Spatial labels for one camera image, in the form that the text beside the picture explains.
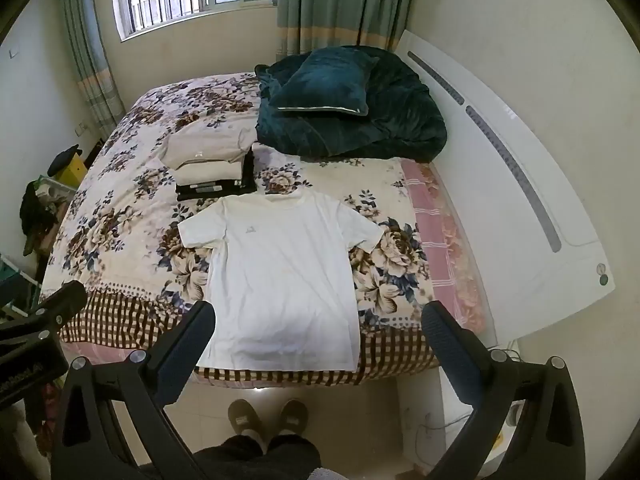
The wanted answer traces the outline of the dark green quilt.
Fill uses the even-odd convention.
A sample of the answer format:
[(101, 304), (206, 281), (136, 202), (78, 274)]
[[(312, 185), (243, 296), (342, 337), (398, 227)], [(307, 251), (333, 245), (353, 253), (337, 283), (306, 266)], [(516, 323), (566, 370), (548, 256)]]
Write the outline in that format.
[(260, 90), (258, 141), (308, 160), (402, 157), (431, 162), (447, 143), (447, 129), (430, 89), (390, 51), (344, 47), (378, 59), (367, 88), (367, 116), (279, 112), (270, 98), (314, 51), (290, 55), (255, 67)]

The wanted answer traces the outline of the slipper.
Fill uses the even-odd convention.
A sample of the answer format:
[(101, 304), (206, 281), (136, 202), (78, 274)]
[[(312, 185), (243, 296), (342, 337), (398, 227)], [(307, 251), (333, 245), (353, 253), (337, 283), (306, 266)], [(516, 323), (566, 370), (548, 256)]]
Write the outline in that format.
[(308, 408), (297, 399), (288, 400), (283, 405), (279, 416), (278, 434), (295, 434), (301, 436), (308, 425)]
[(245, 399), (233, 401), (228, 408), (228, 419), (238, 436), (249, 437), (265, 447), (265, 427), (250, 402)]

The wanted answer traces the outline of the beige folded garment top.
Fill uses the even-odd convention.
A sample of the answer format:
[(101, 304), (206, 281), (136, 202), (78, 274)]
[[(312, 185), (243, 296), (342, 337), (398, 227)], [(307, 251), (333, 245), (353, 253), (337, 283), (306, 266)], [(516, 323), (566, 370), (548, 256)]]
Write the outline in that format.
[(200, 162), (236, 162), (257, 140), (255, 118), (229, 119), (210, 126), (197, 120), (168, 136), (160, 160), (171, 169)]

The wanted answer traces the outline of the green curtain left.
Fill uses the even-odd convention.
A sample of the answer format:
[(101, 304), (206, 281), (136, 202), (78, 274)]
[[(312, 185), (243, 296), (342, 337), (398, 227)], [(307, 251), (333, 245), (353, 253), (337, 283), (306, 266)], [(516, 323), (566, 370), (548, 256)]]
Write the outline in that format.
[(103, 140), (125, 115), (101, 39), (94, 0), (62, 0), (65, 35), (80, 94)]

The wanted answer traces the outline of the floral fleece bed blanket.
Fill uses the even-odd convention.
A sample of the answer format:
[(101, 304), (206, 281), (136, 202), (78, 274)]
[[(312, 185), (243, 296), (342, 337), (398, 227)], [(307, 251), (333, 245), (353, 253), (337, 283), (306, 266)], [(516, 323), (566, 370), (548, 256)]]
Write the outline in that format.
[[(251, 73), (166, 84), (134, 103), (107, 139), (70, 202), (55, 237), (42, 291), (78, 281), (88, 302), (64, 328), (70, 350), (108, 363), (144, 349), (203, 298), (206, 248), (181, 244), (178, 225), (207, 200), (178, 200), (160, 156), (179, 134), (252, 131), (259, 87)], [(304, 162), (257, 145), (259, 192), (300, 188), (340, 200), (383, 231), (373, 252), (355, 248), (350, 265), (361, 344), (352, 372), (251, 372), (198, 367), (201, 382), (227, 388), (356, 386), (416, 374), (435, 365), (420, 329), (422, 308), (435, 296), (431, 235), (420, 226), (421, 168), (410, 160), (351, 158)]]

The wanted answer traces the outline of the pink bed sheet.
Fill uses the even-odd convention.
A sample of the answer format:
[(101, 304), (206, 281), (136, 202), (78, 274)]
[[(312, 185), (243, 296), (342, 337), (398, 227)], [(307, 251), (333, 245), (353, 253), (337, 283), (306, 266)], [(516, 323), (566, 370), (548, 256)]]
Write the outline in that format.
[(445, 187), (430, 166), (404, 158), (400, 164), (427, 258), (434, 298), (460, 325), (479, 334), (487, 327), (480, 278)]

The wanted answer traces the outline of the black striped folded garment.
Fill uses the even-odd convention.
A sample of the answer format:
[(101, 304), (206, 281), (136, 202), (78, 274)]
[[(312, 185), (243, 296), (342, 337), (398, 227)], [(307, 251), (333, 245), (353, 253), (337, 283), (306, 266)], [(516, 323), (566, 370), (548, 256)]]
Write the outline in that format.
[(239, 179), (218, 179), (190, 184), (176, 183), (177, 200), (199, 200), (200, 198), (221, 198), (229, 195), (254, 193), (257, 185), (254, 181), (254, 155), (249, 151), (241, 165)]

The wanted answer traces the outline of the yellow box with black item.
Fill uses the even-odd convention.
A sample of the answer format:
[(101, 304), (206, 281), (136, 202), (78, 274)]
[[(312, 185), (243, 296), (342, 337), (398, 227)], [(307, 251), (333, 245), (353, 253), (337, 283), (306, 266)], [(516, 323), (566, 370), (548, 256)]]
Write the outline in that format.
[(47, 176), (70, 188), (79, 188), (88, 172), (86, 164), (80, 157), (81, 154), (78, 144), (58, 153), (48, 168)]

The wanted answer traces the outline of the right slipper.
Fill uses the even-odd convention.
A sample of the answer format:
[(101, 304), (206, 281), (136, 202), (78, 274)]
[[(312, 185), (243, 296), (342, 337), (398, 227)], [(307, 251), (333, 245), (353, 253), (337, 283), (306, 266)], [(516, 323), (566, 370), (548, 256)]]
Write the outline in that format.
[(279, 416), (278, 434), (295, 434), (301, 436), (308, 425), (308, 408), (297, 399), (288, 400), (283, 405)]

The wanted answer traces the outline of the green curtain right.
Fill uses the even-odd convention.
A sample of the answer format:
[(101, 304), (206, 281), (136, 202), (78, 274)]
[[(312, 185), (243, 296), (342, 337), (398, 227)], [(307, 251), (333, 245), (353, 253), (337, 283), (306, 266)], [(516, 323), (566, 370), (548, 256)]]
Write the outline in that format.
[(411, 0), (277, 0), (277, 58), (325, 47), (368, 46), (393, 51)]

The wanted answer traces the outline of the white t-shirt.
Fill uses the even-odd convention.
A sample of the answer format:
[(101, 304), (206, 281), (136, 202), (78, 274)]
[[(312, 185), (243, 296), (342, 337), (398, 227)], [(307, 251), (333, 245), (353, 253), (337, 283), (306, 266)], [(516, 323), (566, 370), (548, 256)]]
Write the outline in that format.
[(216, 328), (198, 364), (251, 372), (353, 372), (360, 330), (349, 253), (372, 252), (376, 223), (311, 188), (227, 196), (178, 226), (210, 252), (205, 299)]

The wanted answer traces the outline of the black trousers legs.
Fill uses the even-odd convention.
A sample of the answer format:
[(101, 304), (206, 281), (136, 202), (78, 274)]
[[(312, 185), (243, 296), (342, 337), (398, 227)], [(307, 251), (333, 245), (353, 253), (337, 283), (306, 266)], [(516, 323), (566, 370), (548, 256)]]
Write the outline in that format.
[(253, 438), (234, 436), (193, 458), (209, 479), (307, 479), (321, 467), (317, 448), (297, 434), (273, 437), (266, 452)]

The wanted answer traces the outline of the dark green pillow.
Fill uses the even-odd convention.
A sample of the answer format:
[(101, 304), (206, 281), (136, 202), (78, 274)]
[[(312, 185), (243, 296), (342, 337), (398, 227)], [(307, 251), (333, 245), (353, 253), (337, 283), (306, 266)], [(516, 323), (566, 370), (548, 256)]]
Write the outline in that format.
[(314, 50), (269, 100), (279, 112), (367, 116), (367, 88), (377, 58), (348, 47)]

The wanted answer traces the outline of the green curtain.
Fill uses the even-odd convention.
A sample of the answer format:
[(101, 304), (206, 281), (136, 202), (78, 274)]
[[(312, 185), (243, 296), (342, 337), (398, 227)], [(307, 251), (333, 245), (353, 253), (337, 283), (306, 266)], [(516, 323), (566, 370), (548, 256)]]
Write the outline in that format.
[(80, 94), (103, 140), (125, 115), (101, 39), (94, 0), (62, 0), (65, 35)]
[(411, 0), (277, 0), (277, 58), (325, 47), (368, 46), (393, 51)]

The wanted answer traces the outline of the left slipper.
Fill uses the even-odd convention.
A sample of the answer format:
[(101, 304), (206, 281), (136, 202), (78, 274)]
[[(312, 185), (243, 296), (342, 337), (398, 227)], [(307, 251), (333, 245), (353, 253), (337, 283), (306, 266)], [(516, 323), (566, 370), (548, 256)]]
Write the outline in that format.
[(249, 437), (265, 447), (265, 427), (250, 402), (245, 399), (233, 401), (228, 408), (228, 419), (238, 436)]

